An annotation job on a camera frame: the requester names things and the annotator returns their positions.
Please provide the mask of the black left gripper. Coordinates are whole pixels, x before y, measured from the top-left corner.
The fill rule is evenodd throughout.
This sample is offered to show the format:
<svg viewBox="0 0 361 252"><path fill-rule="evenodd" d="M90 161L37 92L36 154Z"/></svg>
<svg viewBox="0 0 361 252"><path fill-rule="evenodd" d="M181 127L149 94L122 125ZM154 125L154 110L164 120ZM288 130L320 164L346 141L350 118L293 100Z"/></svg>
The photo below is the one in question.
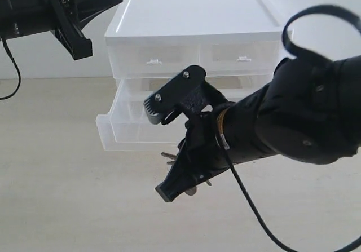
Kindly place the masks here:
<svg viewBox="0 0 361 252"><path fill-rule="evenodd" d="M51 32L74 60L93 56L83 28L123 0L1 0L1 39Z"/></svg>

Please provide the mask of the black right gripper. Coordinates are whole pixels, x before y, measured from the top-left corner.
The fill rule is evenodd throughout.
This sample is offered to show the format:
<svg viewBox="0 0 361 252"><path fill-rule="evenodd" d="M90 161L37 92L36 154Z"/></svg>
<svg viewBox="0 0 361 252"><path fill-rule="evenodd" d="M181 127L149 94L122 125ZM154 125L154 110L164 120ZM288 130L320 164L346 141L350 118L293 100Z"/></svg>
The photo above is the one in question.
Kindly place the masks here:
<svg viewBox="0 0 361 252"><path fill-rule="evenodd" d="M155 188L165 202L230 168L225 147L220 143L215 116L202 113L199 123L186 122L186 137L178 145L178 154L166 178Z"/></svg>

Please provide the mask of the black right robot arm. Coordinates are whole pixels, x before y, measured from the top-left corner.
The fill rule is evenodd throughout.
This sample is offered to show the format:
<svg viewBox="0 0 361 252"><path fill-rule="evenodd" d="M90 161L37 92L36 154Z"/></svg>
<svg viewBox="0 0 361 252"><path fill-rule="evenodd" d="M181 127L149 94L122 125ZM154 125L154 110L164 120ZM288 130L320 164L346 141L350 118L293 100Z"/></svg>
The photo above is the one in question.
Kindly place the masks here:
<svg viewBox="0 0 361 252"><path fill-rule="evenodd" d="M209 83L183 94L186 136L165 180L166 202L231 165L275 155L327 165L360 147L360 57L324 69L284 59L271 82L232 102Z"/></svg>

